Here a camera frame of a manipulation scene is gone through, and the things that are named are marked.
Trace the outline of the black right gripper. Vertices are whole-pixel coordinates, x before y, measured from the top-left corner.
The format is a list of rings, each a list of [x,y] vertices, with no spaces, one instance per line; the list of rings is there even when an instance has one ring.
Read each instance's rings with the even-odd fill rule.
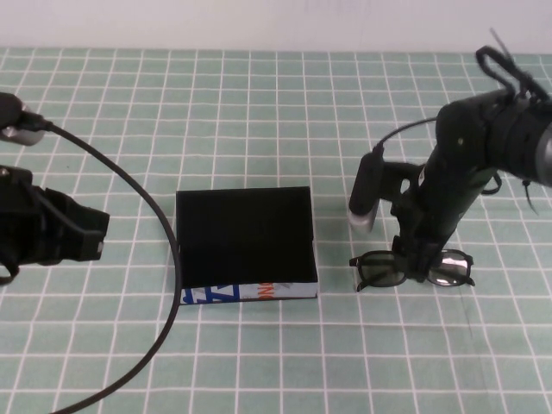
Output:
[[[433,149],[411,187],[392,202],[391,213],[399,223],[392,254],[400,271],[411,271],[417,282],[427,279],[459,221],[494,174],[494,168],[478,165],[469,155]]]

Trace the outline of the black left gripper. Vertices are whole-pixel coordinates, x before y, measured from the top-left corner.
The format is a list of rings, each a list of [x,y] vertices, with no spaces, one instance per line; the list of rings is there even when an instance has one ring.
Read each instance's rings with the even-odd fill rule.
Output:
[[[14,166],[1,167],[1,283],[11,283],[20,266],[58,265],[62,261],[63,222],[85,231],[63,238],[63,259],[99,260],[110,215],[77,203],[65,193],[33,184],[33,174]]]

